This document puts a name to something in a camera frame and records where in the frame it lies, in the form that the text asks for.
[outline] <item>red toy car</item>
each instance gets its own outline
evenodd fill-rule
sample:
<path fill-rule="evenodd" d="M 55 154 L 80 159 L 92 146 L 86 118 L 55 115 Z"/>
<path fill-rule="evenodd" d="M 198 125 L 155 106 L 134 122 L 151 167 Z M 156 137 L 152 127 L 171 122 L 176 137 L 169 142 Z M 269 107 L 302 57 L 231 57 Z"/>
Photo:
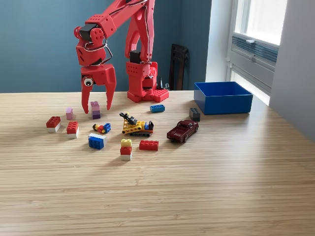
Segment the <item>red toy car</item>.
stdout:
<path fill-rule="evenodd" d="M 199 124 L 192 120 L 181 120 L 177 126 L 167 133 L 172 142 L 185 143 L 190 135 L 197 132 Z"/>

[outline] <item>purple lego brick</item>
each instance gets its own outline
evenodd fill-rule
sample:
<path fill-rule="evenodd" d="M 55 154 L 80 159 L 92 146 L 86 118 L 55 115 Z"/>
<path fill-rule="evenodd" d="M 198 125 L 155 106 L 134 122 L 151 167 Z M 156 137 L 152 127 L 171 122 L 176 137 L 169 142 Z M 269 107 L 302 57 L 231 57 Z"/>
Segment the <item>purple lego brick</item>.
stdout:
<path fill-rule="evenodd" d="M 97 101 L 91 102 L 92 111 L 99 111 L 99 104 Z"/>
<path fill-rule="evenodd" d="M 67 119 L 73 119 L 73 109 L 71 107 L 67 107 L 65 110 L 65 116 Z"/>
<path fill-rule="evenodd" d="M 94 115 L 100 115 L 100 111 L 92 111 L 92 116 Z"/>
<path fill-rule="evenodd" d="M 93 119 L 100 119 L 100 115 L 92 115 Z"/>

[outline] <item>toy excavator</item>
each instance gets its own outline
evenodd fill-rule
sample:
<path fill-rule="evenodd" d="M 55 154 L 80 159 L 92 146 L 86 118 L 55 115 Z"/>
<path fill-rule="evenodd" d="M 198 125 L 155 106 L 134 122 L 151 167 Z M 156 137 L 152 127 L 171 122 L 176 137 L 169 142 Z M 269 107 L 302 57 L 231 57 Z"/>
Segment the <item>toy excavator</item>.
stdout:
<path fill-rule="evenodd" d="M 129 117 L 129 112 L 120 113 L 121 117 L 124 118 L 123 134 L 130 134 L 130 136 L 143 136 L 149 137 L 153 133 L 152 121 L 147 124 L 145 121 L 137 121 L 134 117 Z"/>
<path fill-rule="evenodd" d="M 89 112 L 88 101 L 94 84 L 106 86 L 109 110 L 116 88 L 115 69 L 106 64 L 113 54 L 107 45 L 112 36 L 131 17 L 126 38 L 125 57 L 129 77 L 127 96 L 134 102 L 161 102 L 169 97 L 168 90 L 158 86 L 158 64 L 152 62 L 154 40 L 153 11 L 155 0 L 115 0 L 102 14 L 89 18 L 83 27 L 77 27 L 74 35 L 79 39 L 76 52 L 81 67 L 82 107 Z M 137 52 L 138 41 L 141 51 Z"/>

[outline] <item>window blind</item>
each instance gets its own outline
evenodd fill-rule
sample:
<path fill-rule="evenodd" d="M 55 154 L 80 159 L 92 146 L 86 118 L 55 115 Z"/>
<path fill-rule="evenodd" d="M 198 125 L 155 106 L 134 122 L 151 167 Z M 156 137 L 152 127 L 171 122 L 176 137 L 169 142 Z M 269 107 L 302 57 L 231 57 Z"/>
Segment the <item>window blind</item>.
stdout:
<path fill-rule="evenodd" d="M 246 42 L 246 39 L 237 36 L 232 37 L 232 44 L 256 56 L 262 57 L 274 63 L 277 62 L 278 48 L 259 42 L 248 43 Z"/>

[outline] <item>blue bin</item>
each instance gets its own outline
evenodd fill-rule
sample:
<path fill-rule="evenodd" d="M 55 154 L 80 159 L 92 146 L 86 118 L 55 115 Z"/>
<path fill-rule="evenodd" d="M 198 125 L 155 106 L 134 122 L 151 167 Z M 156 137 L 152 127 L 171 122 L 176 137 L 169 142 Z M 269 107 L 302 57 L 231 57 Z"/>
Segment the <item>blue bin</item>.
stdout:
<path fill-rule="evenodd" d="M 236 82 L 195 83 L 193 98 L 205 115 L 249 113 L 252 94 Z"/>

